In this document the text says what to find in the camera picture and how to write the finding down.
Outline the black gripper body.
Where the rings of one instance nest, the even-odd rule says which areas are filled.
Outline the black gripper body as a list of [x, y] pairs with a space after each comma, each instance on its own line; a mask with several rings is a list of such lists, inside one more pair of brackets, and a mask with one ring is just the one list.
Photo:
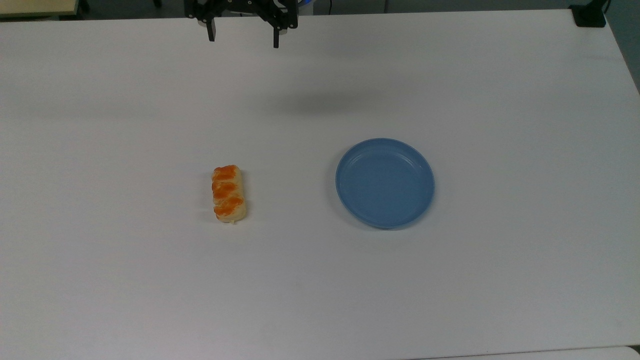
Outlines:
[[185, 17], [207, 25], [225, 11], [256, 15], [276, 30], [298, 27], [297, 0], [185, 0]]

